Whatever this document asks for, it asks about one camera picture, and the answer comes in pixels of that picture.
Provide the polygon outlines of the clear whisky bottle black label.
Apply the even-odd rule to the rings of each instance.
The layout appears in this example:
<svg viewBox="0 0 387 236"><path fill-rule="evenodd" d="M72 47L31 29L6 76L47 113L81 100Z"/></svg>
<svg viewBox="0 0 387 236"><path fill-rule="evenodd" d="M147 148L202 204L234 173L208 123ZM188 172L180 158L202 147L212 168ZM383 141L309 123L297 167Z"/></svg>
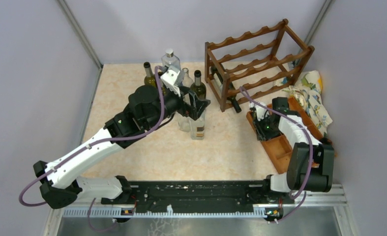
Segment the clear whisky bottle black label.
<svg viewBox="0 0 387 236"><path fill-rule="evenodd" d="M192 140L203 140L205 137L205 115L204 111L197 120L189 118L190 137Z"/></svg>

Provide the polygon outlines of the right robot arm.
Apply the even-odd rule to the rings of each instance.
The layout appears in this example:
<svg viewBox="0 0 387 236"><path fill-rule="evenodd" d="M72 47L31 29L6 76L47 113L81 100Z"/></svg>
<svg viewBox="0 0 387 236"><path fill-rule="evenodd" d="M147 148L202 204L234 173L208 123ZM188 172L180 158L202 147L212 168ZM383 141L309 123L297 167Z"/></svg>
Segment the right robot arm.
<svg viewBox="0 0 387 236"><path fill-rule="evenodd" d="M274 98L271 106L250 102L249 109L258 141L270 145L267 153L289 159L286 172L268 176L263 199L274 203L281 192L328 192L333 182L334 149L312 135L306 119L289 106L288 98Z"/></svg>

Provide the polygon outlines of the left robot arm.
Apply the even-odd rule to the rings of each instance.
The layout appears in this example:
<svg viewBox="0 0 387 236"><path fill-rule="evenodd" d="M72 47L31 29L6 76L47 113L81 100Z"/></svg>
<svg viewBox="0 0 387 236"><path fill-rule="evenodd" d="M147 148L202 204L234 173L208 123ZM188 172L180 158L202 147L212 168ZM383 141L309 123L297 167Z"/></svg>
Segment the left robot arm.
<svg viewBox="0 0 387 236"><path fill-rule="evenodd" d="M133 191L124 176L108 179L86 178L81 174L103 160L145 137L162 120L179 113L197 120L210 104L188 87L180 94L168 92L160 101L159 90L150 85L138 87L129 95L124 110L88 141L53 162L38 161L33 165L39 178L42 198L52 209L66 207L77 200L101 200L102 204L125 204Z"/></svg>

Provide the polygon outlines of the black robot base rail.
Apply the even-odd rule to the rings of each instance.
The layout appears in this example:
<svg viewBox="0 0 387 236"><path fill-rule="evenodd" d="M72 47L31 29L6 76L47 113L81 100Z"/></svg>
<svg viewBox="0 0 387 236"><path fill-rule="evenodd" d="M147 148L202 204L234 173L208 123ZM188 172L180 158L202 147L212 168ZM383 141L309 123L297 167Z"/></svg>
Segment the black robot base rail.
<svg viewBox="0 0 387 236"><path fill-rule="evenodd" d="M271 191L267 180L131 181L130 189L103 205L133 205L136 213L252 212L254 204L292 204L287 193Z"/></svg>

